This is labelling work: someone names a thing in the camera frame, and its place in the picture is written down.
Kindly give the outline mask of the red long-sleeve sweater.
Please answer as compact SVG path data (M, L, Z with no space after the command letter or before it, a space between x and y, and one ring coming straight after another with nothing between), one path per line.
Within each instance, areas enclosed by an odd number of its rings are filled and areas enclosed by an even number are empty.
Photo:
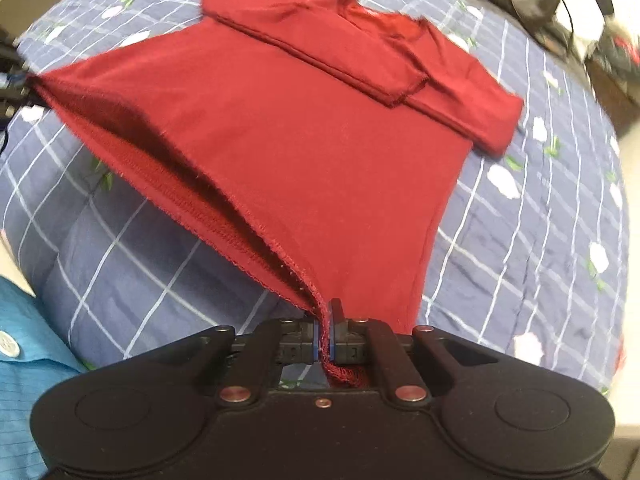
M201 9L30 84L108 168L322 333L334 299L411 332L466 156L502 156L523 100L424 18L358 0Z

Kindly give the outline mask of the clear bag of clothes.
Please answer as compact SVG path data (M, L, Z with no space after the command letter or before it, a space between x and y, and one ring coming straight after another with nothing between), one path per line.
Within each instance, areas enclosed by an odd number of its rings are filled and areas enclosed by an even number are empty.
M639 38L631 36L616 18L605 19L597 52L610 73L626 81L639 81Z

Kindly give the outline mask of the blue plaid floral quilt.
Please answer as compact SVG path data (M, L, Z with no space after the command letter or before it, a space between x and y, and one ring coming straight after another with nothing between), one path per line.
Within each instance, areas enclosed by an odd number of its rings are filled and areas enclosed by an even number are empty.
M525 102L506 157L466 160L418 319L604 389L622 345L628 218L615 131L592 93L473 0L360 0L428 18ZM200 0L62 0L21 36L34 70L175 32ZM1 157L1 232L50 324L103 365L288 314L276 295L107 174L53 114L26 108Z

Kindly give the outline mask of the blue button shirt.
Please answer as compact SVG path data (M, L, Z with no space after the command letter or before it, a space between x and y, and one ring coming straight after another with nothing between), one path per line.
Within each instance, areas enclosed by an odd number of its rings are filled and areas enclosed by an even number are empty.
M29 429L32 407L87 369L41 315L37 298L2 278L0 301L1 477L38 479L46 466Z

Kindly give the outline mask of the dark wooden nightstand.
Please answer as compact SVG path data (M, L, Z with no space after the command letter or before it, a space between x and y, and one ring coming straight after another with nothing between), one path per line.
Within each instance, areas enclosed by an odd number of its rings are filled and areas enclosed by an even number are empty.
M638 105L597 62L588 60L586 69L597 101L610 118L616 136L626 136L639 121Z

